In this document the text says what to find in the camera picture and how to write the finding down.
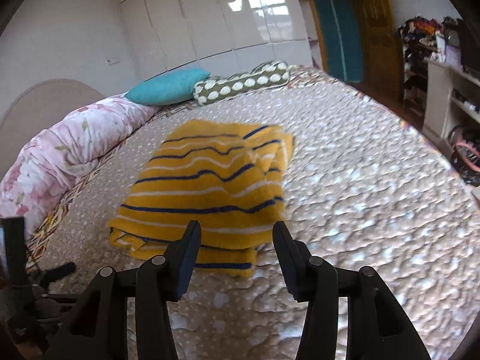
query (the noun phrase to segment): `quilted bedspread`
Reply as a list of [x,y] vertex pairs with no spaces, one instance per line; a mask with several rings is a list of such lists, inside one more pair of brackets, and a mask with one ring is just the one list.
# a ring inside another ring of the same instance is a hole
[[[76,194],[44,248],[43,267],[78,264],[55,290],[81,291],[103,266],[141,264],[109,245],[106,223],[174,128],[191,119],[277,124],[296,138],[284,181],[292,236],[335,266],[373,266],[431,357],[447,359],[480,310],[476,204],[416,130],[345,84],[321,74],[315,81],[186,109],[138,130]],[[306,306],[287,292],[267,244],[252,278],[195,271],[169,313],[181,359],[294,359]],[[128,327],[135,359],[133,302]],[[344,299],[338,331],[337,358],[343,359]]]

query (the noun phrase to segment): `upholstered headboard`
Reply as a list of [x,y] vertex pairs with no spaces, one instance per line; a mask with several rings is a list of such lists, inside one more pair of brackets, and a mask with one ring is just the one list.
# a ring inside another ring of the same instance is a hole
[[41,130],[102,98],[95,89],[73,79],[51,79],[22,93],[0,120],[0,179],[13,165],[20,149]]

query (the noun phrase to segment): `patterned bed border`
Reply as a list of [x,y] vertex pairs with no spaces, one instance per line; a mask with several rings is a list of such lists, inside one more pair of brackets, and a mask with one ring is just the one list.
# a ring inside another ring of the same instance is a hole
[[[345,88],[353,89],[349,85],[343,83],[338,79],[335,79],[329,76],[325,72],[312,67],[307,67],[307,66],[291,66],[290,80],[286,84],[286,87],[287,88],[305,88],[320,82],[331,83],[331,84],[336,83],[337,85],[344,85]],[[387,107],[384,107],[383,105],[371,99],[369,96],[365,95],[364,93],[357,91],[355,89],[353,90],[357,92],[356,96],[358,98],[368,101],[372,107],[376,107],[378,109],[381,109],[383,111],[396,115],[390,109],[388,109]],[[222,101],[228,101],[233,98],[234,97],[230,97]],[[184,102],[180,104],[166,105],[162,107],[146,124],[152,123],[162,117],[170,117],[172,115],[177,114],[178,112],[190,111],[198,107],[201,107],[201,105],[196,103],[195,100],[189,100],[188,102]],[[414,127],[409,125],[406,121],[400,119],[400,117],[398,118],[399,118],[399,123],[407,131],[407,133],[420,135],[420,133]],[[88,183],[90,183],[93,180],[93,178],[100,171],[102,166],[104,166],[116,154],[116,152],[122,148],[125,142],[136,134],[137,131],[135,131],[130,137],[126,138],[124,141],[120,142],[117,146],[115,146],[103,157],[101,157],[98,166],[90,174],[86,175],[80,181],[80,183],[78,183],[75,187],[73,187],[70,191],[68,191],[62,197],[57,207],[43,221],[42,225],[39,227],[34,237],[31,239],[30,243],[28,244],[28,249],[31,252],[31,255],[27,262],[28,268],[33,267],[34,261],[42,257],[43,254],[45,253],[50,237],[56,231],[56,229],[58,228],[63,218],[67,215],[70,204],[75,200],[78,194],[85,189]],[[435,155],[438,156],[438,160],[443,164],[443,166],[446,169],[452,172],[452,174],[455,177],[460,178],[458,173],[452,168],[452,166],[450,166],[450,162],[448,162],[447,159],[443,157],[443,155],[435,148],[435,146],[429,140],[424,138],[423,135],[421,135],[421,140],[427,147],[430,148],[430,150]]]

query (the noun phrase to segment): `white wardrobe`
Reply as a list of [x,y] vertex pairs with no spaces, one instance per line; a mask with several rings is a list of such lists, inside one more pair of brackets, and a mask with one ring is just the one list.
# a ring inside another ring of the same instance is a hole
[[311,65],[299,0],[118,0],[141,80],[202,67],[212,75],[282,59]]

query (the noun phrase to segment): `hanging towel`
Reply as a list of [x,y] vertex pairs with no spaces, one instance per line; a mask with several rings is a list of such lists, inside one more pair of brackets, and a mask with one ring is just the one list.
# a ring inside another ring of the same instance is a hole
[[147,260],[197,220],[196,267],[250,276],[255,248],[272,240],[272,226],[282,220],[292,148],[292,136],[279,126],[185,123],[168,135],[108,222],[111,243]]

